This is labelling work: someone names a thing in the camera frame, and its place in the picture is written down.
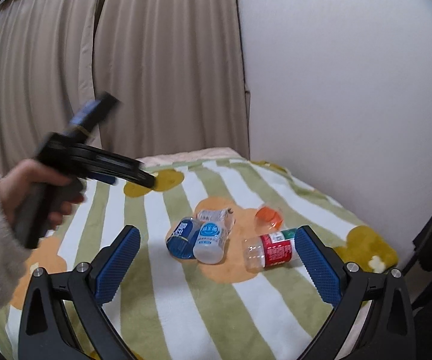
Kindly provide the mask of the blue plastic cup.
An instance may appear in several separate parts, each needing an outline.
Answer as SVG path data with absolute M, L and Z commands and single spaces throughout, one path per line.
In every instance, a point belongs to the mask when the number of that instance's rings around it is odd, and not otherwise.
M 180 220 L 178 225 L 168 236 L 166 246 L 169 253 L 179 259 L 195 259 L 193 248 L 201 228 L 200 220 L 186 217 Z

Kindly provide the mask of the white plastic cup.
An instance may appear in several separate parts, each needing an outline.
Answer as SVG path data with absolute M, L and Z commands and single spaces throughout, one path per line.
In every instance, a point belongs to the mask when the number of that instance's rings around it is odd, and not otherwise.
M 199 231 L 193 254 L 199 263 L 214 265 L 223 260 L 228 237 L 222 222 L 207 222 Z

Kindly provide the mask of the clear cup with white label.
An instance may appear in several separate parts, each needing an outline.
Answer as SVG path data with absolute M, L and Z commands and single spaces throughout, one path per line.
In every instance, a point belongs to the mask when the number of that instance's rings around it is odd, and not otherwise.
M 197 219 L 203 223 L 219 223 L 228 232 L 235 224 L 234 211 L 230 207 L 222 210 L 201 210 L 197 213 Z

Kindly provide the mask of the clear cup with red label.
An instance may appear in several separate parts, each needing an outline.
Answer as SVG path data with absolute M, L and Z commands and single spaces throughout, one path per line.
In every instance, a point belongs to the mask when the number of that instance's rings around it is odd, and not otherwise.
M 296 229 L 293 228 L 244 240 L 242 249 L 246 269 L 260 272 L 298 260 L 295 233 Z

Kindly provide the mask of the orange plastic cup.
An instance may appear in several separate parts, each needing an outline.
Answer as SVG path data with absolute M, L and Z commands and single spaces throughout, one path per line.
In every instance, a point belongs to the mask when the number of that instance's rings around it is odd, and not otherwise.
M 279 210 L 268 205 L 262 205 L 254 215 L 254 222 L 258 228 L 269 228 L 277 231 L 283 225 L 283 216 Z

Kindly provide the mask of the beige curtain left panel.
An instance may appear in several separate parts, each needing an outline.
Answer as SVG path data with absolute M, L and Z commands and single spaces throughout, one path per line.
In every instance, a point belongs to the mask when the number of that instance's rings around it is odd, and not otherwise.
M 0 173 L 30 158 L 95 97 L 98 0 L 0 5 Z

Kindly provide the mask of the beige curtain panel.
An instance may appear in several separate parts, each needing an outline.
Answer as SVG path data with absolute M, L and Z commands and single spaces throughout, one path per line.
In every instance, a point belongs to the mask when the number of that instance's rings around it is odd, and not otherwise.
M 93 74 L 96 90 L 120 101 L 101 128 L 106 150 L 248 155 L 237 0 L 105 0 Z
M 98 0 L 0 5 L 0 173 L 30 158 L 95 97 Z

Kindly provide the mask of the beige curtain right panel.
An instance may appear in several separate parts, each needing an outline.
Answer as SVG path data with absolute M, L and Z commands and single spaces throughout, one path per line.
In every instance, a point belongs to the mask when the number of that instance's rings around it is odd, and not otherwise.
M 96 90 L 120 101 L 101 128 L 106 150 L 248 155 L 237 0 L 105 0 L 93 74 Z

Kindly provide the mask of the green striped flower blanket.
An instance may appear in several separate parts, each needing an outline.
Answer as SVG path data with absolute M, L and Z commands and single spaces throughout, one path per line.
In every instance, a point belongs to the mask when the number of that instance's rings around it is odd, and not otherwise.
M 344 261 L 369 272 L 398 262 L 395 250 L 339 203 L 288 170 L 243 158 L 199 160 L 154 168 L 166 181 L 150 191 L 125 181 L 90 181 L 86 202 L 28 261 L 65 272 L 90 261 L 131 224 L 141 249 L 104 311 L 139 359 L 296 359 L 330 313 L 298 262 L 246 270 L 243 242 L 266 228 L 262 207 L 278 211 L 283 227 L 307 224 Z M 178 260 L 166 239 L 181 219 L 231 209 L 235 223 L 223 261 Z

